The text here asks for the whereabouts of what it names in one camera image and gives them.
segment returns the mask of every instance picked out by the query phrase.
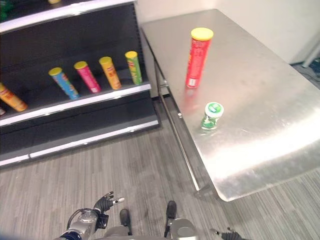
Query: shelf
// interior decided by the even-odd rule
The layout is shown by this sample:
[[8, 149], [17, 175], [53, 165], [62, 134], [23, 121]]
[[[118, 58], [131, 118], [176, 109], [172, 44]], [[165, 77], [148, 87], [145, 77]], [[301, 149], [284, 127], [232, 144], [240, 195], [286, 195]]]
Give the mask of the shelf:
[[38, 158], [158, 125], [158, 118], [149, 97], [48, 122], [2, 134], [0, 166]]
[[16, 11], [16, 13], [13, 12], [11, 18], [16, 19], [0, 23], [0, 33], [132, 2], [135, 2], [135, 0], [89, 0], [81, 2], [78, 0], [62, 0], [57, 4], [49, 4], [43, 0], [42, 2], [31, 3], [30, 6], [24, 5], [13, 9], [12, 11]]
[[[102, 91], [100, 93], [90, 93], [88, 88], [81, 81], [81, 85], [77, 86], [76, 89], [79, 90], [82, 96], [76, 100], [67, 100], [68, 96], [65, 95], [64, 92], [59, 89], [59, 86], [52, 80], [53, 83], [48, 88], [41, 91], [35, 90], [33, 92], [28, 92], [25, 96], [21, 96], [22, 99], [28, 100], [28, 109], [23, 112], [16, 112], [13, 109], [8, 108], [9, 110], [7, 113], [0, 119], [0, 127], [48, 116], [50, 114], [81, 106], [119, 99], [124, 96], [141, 93], [151, 89], [151, 85], [148, 81], [145, 81], [140, 85], [133, 84], [128, 69], [120, 70], [117, 73], [121, 79], [121, 89], [113, 90], [110, 88], [106, 77], [101, 75], [96, 77], [96, 79], [99, 82]], [[142, 76], [144, 77], [144, 80], [147, 79], [144, 70], [142, 70]]]

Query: green jar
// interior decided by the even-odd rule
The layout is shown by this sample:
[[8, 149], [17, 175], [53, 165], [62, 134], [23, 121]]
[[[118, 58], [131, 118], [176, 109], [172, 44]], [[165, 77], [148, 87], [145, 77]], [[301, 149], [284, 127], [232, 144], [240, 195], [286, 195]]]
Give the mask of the green jar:
[[218, 102], [209, 102], [204, 109], [204, 117], [201, 122], [201, 128], [211, 130], [217, 127], [217, 121], [224, 113], [224, 107]]

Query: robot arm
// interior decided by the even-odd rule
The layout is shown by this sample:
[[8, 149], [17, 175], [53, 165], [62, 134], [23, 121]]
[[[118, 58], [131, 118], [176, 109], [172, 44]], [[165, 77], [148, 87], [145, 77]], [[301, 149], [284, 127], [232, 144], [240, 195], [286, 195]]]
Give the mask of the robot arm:
[[[97, 229], [105, 229], [109, 216], [104, 212], [125, 200], [123, 197], [112, 200], [113, 197], [113, 192], [110, 191], [95, 203], [93, 209], [82, 208], [75, 211], [69, 218], [66, 231], [55, 240], [88, 240]], [[72, 219], [78, 213], [81, 215], [76, 222], [71, 224]]]

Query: gray carpet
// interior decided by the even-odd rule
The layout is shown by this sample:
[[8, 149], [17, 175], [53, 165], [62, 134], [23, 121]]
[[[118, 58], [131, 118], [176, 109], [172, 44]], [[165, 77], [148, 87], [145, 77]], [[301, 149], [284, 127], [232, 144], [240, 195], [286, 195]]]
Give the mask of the gray carpet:
[[320, 89], [320, 77], [318, 77], [311, 67], [302, 67], [302, 63], [293, 64], [292, 67], [308, 79], [313, 85]]
[[[165, 209], [175, 200], [200, 239], [219, 239], [210, 228], [228, 226], [253, 240], [320, 239], [320, 170], [290, 182], [223, 202], [214, 191], [202, 198], [194, 188], [162, 106], [161, 127], [0, 170], [0, 231], [24, 239], [50, 240], [65, 230], [78, 208], [91, 208], [113, 190], [125, 202], [109, 211], [108, 227], [119, 224], [121, 208], [132, 214], [134, 235], [162, 236]], [[178, 117], [195, 173], [208, 175]], [[95, 237], [101, 237], [98, 230]]]

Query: table leg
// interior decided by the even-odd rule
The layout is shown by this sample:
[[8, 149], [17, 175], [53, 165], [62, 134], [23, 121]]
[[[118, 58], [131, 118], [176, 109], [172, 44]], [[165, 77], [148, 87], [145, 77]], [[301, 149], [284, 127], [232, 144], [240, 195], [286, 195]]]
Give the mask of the table leg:
[[165, 85], [161, 85], [161, 84], [160, 84], [160, 79], [159, 79], [159, 66], [158, 66], [158, 64], [157, 64], [157, 62], [156, 62], [155, 59], [153, 59], [153, 62], [154, 62], [155, 80], [156, 80], [156, 85], [157, 85], [157, 91], [158, 91], [159, 98], [160, 98], [160, 100], [161, 100], [161, 102], [162, 102], [162, 104], [163, 104], [163, 106], [164, 106], [165, 113], [166, 113], [166, 115], [167, 115], [167, 117], [168, 117], [168, 119], [169, 119], [170, 125], [171, 125], [171, 127], [172, 127], [173, 133], [174, 133], [175, 138], [176, 138], [176, 141], [178, 142], [178, 145], [179, 145], [180, 150], [181, 150], [181, 152], [182, 152], [182, 155], [183, 155], [184, 161], [185, 161], [185, 163], [186, 163], [186, 166], [187, 166], [187, 168], [188, 168], [188, 171], [189, 171], [189, 173], [190, 173], [190, 176], [191, 176], [191, 179], [192, 179], [194, 188], [195, 188], [195, 190], [196, 190], [197, 192], [199, 192], [200, 188], [199, 188], [197, 179], [196, 179], [196, 177], [195, 177], [194, 171], [193, 171], [193, 169], [192, 169], [192, 167], [191, 167], [191, 164], [190, 164], [190, 162], [189, 162], [189, 159], [188, 159], [188, 156], [187, 156], [187, 154], [186, 154], [185, 148], [184, 148], [184, 146], [183, 146], [183, 144], [182, 144], [182, 142], [181, 142], [181, 139], [180, 139], [180, 137], [179, 137], [179, 134], [178, 134], [176, 125], [175, 125], [175, 123], [174, 123], [174, 121], [173, 121], [173, 119], [172, 119], [172, 117], [171, 117], [171, 114], [170, 114], [170, 112], [169, 112], [168, 106], [167, 106], [167, 104], [166, 104], [166, 102], [165, 102], [165, 99], [164, 99], [164, 97], [163, 97], [163, 95], [162, 95], [162, 92], [161, 92], [161, 88], [162, 88], [162, 87], [168, 87], [168, 86], [167, 86], [166, 84], [165, 84]]

